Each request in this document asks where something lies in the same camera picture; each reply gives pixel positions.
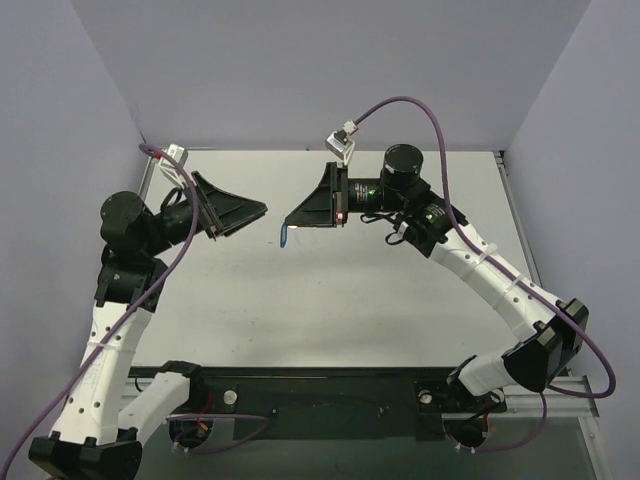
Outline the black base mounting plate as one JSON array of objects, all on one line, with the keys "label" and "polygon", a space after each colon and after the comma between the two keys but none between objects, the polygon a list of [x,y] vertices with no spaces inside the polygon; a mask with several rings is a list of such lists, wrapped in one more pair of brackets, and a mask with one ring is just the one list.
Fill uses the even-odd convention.
[{"label": "black base mounting plate", "polygon": [[180,412],[239,415],[236,439],[265,417],[266,440],[479,438],[486,415],[503,413],[499,391],[473,397],[447,383],[448,367],[200,367]]}]

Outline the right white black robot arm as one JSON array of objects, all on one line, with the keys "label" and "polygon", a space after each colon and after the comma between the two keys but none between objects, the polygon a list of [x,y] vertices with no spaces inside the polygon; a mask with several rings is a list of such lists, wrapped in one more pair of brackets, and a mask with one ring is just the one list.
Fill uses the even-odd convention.
[{"label": "right white black robot arm", "polygon": [[465,216],[452,216],[442,197],[422,179],[423,154],[415,146],[386,150],[379,178],[351,178],[329,162],[312,193],[284,220],[287,227],[336,228],[351,213],[364,223],[386,220],[390,245],[408,243],[448,269],[478,294],[516,337],[515,346],[472,356],[447,380],[449,402],[468,409],[483,395],[520,385],[544,391],[580,352],[583,340],[569,326],[584,328],[589,312],[579,300],[564,302],[537,286],[486,243]]}]

